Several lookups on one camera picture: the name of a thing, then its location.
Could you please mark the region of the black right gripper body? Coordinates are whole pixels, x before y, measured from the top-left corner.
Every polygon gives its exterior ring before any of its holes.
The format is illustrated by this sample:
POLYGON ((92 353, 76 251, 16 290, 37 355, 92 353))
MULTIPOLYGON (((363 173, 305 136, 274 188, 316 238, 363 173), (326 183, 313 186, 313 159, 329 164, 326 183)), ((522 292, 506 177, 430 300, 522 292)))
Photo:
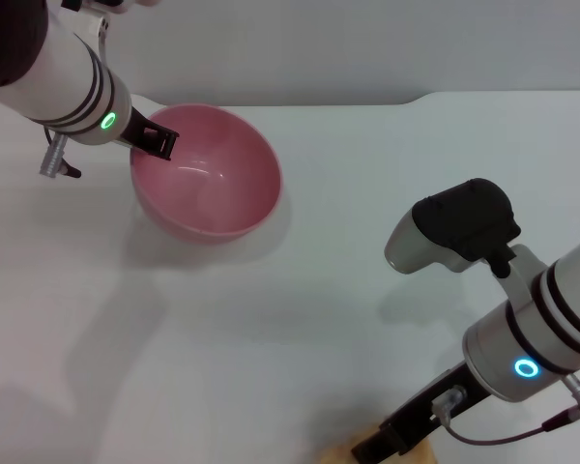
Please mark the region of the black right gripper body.
POLYGON ((464 362, 447 370, 381 424, 394 448, 413 448, 441 427, 441 416, 453 419, 488 397, 464 362))

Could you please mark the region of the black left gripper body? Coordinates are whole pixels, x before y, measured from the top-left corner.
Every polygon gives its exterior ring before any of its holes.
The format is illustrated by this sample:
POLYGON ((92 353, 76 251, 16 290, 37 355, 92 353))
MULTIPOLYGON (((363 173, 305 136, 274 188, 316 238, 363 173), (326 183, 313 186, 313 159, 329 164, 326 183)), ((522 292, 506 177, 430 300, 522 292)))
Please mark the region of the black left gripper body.
POLYGON ((155 148, 154 125, 133 106, 119 141, 140 151, 151 151, 155 148))

